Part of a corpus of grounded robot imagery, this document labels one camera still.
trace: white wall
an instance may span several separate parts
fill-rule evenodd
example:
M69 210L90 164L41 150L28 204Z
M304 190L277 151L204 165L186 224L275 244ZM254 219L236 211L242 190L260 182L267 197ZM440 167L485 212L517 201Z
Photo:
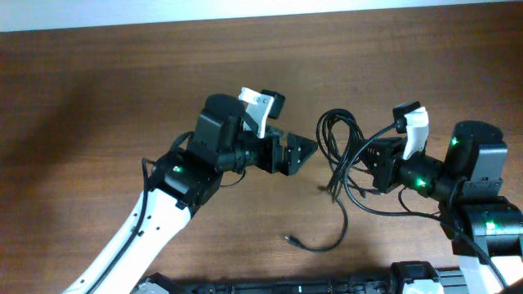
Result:
M181 20L365 9L425 7L500 0L0 0L0 31L126 25Z

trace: cable plug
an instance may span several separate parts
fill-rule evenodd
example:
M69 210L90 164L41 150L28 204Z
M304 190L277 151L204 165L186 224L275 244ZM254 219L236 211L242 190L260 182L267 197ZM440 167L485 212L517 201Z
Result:
M298 247L301 249L303 249L305 247L305 246L303 246L302 242L300 242L300 240L298 240L296 237L294 237L292 235L285 236L285 240L287 240L287 242L289 244L293 245L294 247Z

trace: green led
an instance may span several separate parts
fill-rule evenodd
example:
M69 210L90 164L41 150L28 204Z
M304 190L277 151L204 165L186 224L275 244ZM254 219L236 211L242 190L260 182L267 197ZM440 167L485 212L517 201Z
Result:
M425 187L427 183L425 183L424 180L422 179L418 179L418 181L416 182L416 185L418 185L418 187Z
M496 224L493 221L486 223L487 229L496 229Z

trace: brown wooden surface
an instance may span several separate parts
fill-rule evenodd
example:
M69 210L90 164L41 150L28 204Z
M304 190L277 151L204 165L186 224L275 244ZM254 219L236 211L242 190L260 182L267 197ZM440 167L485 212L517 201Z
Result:
M500 126L509 148L502 194L523 207L522 84L521 3L3 33L0 292L67 288L135 204L141 157L157 158L193 130L209 94L242 86L284 93L275 125L309 137L332 108L349 109L370 136L391 122L394 105L420 100L437 158L456 122ZM371 216L345 197L350 230L340 248L290 247L287 233L310 245L339 234L341 212L316 188L329 176L320 153L292 177L249 168L147 273L324 277L393 261L457 264L437 223ZM436 207L413 193L405 201ZM365 203L400 209L396 194Z

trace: wooden table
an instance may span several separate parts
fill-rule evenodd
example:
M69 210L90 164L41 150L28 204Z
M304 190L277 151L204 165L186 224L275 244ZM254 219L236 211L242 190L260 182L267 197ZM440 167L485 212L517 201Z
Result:
M454 124L501 127L502 195L523 207L523 5L489 4L239 20L141 24L0 35L0 292L66 289L123 223L142 190L141 157L157 158L194 130L207 96L241 87L287 96L274 124L313 137L318 117L350 110L366 136L392 107L429 111L428 153L443 159ZM338 137L346 139L339 128ZM457 264L430 220L342 215L318 185L321 153L296 176L249 168L221 189L159 254L147 274L183 279L342 276L393 261ZM224 180L234 180L230 175ZM357 176L370 185L368 176ZM436 204L408 192L412 209ZM399 211L396 193L365 200Z

